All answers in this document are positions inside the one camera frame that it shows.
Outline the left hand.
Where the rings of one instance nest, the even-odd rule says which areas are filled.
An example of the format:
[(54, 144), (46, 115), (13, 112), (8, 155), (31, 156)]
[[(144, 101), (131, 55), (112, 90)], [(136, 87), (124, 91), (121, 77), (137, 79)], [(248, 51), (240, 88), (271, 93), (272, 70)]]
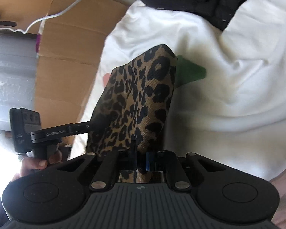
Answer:
[(21, 166), (19, 171), (14, 175), (11, 181), (15, 181), (24, 176), (30, 175), (34, 170), (44, 170), (51, 164), (57, 164), (62, 161), (62, 153), (60, 150), (57, 150), (53, 155), (49, 157), (48, 160), (25, 157), (21, 161)]

